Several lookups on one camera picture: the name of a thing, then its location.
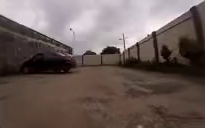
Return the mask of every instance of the parking lot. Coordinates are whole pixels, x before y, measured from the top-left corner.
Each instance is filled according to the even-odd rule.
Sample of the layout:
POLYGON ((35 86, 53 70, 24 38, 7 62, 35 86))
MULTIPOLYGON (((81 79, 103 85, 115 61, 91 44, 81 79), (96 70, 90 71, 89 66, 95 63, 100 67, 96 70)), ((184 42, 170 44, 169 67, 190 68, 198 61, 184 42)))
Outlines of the parking lot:
POLYGON ((205 128, 205 78, 118 67, 0 77, 0 128, 205 128))

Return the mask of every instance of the car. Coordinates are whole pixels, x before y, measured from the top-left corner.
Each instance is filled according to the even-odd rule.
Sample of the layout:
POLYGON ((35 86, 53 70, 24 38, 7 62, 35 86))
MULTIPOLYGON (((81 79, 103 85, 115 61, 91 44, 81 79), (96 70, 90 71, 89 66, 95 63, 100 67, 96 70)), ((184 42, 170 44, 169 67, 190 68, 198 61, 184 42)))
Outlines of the car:
POLYGON ((38 53, 31 59, 25 61, 20 71, 25 74, 39 72, 69 72, 76 67, 76 61, 70 54, 57 52, 38 53))

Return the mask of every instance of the cloud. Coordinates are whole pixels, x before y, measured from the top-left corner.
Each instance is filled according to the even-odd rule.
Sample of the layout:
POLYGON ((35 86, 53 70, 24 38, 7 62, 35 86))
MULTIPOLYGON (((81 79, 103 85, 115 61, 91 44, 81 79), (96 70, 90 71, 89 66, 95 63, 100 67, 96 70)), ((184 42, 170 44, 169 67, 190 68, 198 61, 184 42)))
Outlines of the cloud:
POLYGON ((122 48, 122 33, 131 46, 201 1, 0 0, 0 13, 73 46, 77 54, 99 53, 108 45, 122 48))

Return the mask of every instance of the lamp post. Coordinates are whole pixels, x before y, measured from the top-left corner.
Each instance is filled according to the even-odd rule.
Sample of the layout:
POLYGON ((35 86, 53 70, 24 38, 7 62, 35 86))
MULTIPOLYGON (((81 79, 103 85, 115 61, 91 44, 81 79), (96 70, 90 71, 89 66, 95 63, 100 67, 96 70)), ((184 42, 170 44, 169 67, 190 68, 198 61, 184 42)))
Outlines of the lamp post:
POLYGON ((74 47, 75 47, 75 42, 76 42, 76 33, 75 33, 75 31, 72 29, 72 28, 70 28, 70 31, 72 32, 72 34, 73 34, 73 51, 72 51, 72 53, 74 54, 74 47))
POLYGON ((126 51, 126 39, 127 39, 128 37, 125 37, 125 34, 123 33, 122 34, 122 38, 121 39, 119 39, 119 40, 122 40, 123 41, 123 44, 124 44, 124 52, 123 52, 123 60, 124 60, 124 64, 125 64, 125 51, 126 51))

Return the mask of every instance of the tree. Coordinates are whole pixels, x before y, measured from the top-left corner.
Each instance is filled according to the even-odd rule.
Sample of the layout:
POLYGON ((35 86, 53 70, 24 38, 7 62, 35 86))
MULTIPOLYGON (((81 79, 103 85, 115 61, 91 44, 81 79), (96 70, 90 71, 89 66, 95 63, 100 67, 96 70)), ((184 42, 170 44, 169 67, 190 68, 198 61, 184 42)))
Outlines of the tree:
POLYGON ((179 53, 182 57, 189 59, 192 65, 205 65, 205 50, 196 40, 181 37, 179 53))
POLYGON ((88 51, 86 51, 83 55, 97 55, 97 53, 88 50, 88 51))
POLYGON ((163 59, 167 62, 170 63, 170 56, 172 54, 172 51, 168 48, 167 45, 163 45, 161 49, 161 56, 163 59))
POLYGON ((103 49, 101 54, 120 54, 120 49, 113 46, 108 46, 103 49))

